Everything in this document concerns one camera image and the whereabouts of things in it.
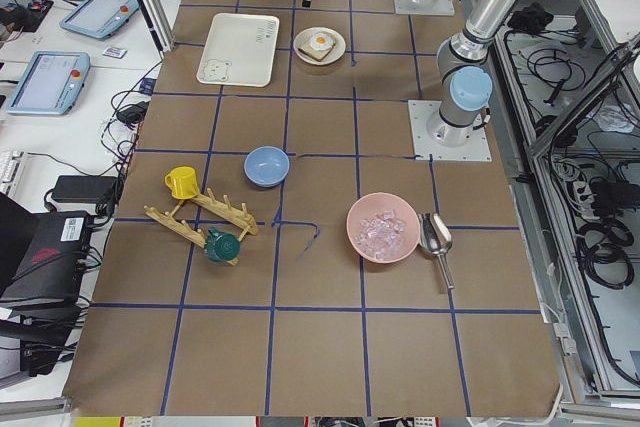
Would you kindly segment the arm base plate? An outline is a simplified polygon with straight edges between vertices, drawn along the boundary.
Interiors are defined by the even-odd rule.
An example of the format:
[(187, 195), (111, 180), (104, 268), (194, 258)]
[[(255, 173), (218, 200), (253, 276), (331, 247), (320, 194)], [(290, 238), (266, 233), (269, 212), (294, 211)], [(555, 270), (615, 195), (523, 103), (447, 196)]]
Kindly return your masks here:
[(396, 14), (453, 16), (455, 14), (452, 0), (394, 0)]
[(453, 127), (440, 116), (440, 101), (410, 100), (408, 113), (414, 157), (417, 160), (491, 162), (486, 130)]

